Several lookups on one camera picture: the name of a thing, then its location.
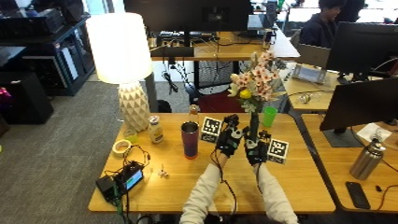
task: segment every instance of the keyboard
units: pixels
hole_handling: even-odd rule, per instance
[[[204,37],[216,37],[217,32],[201,32],[201,31],[190,31],[189,32],[190,38],[204,38]],[[160,32],[161,37],[181,37],[184,38],[184,32],[176,32],[176,31],[161,31]]]

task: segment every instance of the black bag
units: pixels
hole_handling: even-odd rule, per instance
[[[172,113],[172,106],[165,100],[158,100],[158,112]]]

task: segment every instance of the white box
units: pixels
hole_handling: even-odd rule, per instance
[[[200,140],[216,143],[222,128],[221,126],[222,120],[205,117],[202,120],[202,126],[200,131]]]

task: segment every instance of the table lamp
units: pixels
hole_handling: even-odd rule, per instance
[[[136,13],[108,13],[87,20],[87,31],[99,79],[120,84],[124,123],[137,132],[149,125],[149,105],[140,80],[152,73],[142,24]]]

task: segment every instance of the stainless steel bottle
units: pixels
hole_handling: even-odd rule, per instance
[[[350,168],[350,174],[359,180],[366,180],[383,159],[386,148],[377,139],[363,148],[359,157]]]

